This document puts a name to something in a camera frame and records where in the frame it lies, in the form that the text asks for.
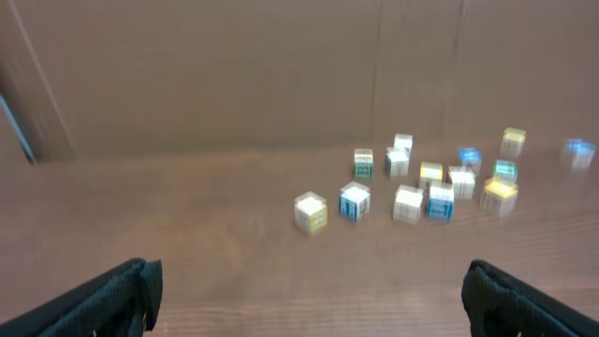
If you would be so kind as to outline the blue B wooden block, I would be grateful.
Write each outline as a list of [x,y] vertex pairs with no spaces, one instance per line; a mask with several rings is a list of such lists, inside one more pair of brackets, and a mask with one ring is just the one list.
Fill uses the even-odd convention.
[[432,182],[429,188],[429,197],[426,215],[430,219],[450,222],[453,216],[455,193],[450,183]]

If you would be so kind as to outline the brown cardboard backdrop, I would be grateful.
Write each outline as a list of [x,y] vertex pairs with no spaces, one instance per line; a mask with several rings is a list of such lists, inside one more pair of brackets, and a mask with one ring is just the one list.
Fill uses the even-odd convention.
[[594,1],[5,1],[42,160],[598,134]]

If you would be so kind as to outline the blue-top P wooden block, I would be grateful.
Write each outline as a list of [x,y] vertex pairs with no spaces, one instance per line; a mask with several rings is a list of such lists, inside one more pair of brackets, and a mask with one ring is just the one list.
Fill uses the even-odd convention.
[[585,139],[566,139],[560,161],[571,170],[586,170],[591,166],[596,145]]

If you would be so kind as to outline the green B wooden block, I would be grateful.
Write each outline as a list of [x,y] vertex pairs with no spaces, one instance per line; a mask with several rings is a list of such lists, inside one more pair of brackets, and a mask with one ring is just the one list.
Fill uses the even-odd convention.
[[371,179],[373,176],[373,150],[356,149],[354,151],[354,177]]

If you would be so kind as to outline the red P wooden block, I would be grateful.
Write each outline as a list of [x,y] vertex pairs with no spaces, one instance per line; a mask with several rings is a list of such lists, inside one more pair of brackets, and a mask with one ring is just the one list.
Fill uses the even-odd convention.
[[420,214],[424,191],[408,185],[400,185],[394,199],[393,219],[416,224]]

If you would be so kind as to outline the yellow-top bone wooden block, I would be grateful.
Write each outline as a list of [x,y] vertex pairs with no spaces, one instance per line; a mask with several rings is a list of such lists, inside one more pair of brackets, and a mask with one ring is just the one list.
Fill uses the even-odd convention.
[[429,188],[433,182],[441,182],[444,179],[444,166],[442,164],[422,162],[420,165],[419,187]]

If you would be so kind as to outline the yellow-top face wooden block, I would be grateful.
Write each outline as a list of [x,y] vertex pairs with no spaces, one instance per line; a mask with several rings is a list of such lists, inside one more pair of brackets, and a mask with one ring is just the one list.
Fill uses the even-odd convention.
[[504,216],[515,209],[518,194],[519,187],[515,183],[493,177],[484,183],[479,207],[482,211]]

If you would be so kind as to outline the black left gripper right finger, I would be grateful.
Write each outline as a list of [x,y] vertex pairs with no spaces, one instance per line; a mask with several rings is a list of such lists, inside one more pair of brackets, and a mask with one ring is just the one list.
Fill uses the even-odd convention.
[[471,262],[461,300],[472,337],[598,337],[597,321],[485,260]]

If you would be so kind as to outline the yellow S wooden block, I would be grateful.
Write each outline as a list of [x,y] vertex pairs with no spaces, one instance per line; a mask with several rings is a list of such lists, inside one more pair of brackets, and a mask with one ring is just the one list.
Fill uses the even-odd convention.
[[327,201],[312,191],[294,199],[295,223],[311,234],[328,224],[329,210]]

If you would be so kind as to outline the green-top L wooden block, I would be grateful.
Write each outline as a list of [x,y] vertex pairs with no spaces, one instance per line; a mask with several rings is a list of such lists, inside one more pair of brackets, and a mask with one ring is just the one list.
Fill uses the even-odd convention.
[[493,176],[515,183],[518,180],[518,166],[513,161],[498,159],[493,166]]

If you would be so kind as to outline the green white pole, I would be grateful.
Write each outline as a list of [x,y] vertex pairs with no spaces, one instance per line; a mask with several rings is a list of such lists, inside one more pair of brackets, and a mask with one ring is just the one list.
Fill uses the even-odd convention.
[[20,145],[22,147],[25,157],[27,158],[27,160],[29,161],[30,164],[36,164],[37,156],[31,146],[29,140],[23,133],[23,131],[19,125],[19,122],[15,118],[15,115],[13,114],[12,110],[10,109],[10,107],[3,95],[1,95],[1,107],[4,111],[4,114],[7,116],[7,120],[9,122],[11,128],[15,132],[15,135],[18,139],[18,142],[20,143]]

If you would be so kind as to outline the white I wooden block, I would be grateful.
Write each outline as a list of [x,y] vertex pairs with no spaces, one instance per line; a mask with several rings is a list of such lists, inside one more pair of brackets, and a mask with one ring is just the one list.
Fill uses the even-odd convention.
[[448,180],[453,186],[456,199],[472,199],[476,176],[468,167],[449,167]]

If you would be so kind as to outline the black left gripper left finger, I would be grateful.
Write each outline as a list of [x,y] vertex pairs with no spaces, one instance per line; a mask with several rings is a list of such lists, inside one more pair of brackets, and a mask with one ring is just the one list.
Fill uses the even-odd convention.
[[163,295],[159,260],[132,258],[1,325],[3,336],[141,336],[154,329]]

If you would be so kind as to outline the teal J wooden block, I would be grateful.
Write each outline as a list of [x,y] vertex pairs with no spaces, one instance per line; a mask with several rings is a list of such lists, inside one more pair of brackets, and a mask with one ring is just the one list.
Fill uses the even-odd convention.
[[405,134],[396,134],[394,137],[393,148],[404,149],[410,153],[413,147],[413,136]]

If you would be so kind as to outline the plain yellow-top wooden block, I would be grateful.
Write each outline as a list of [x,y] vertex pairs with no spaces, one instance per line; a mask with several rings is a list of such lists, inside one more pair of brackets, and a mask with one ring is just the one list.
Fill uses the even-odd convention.
[[522,153],[525,140],[525,130],[508,127],[504,131],[500,147],[500,155],[510,158],[519,157]]

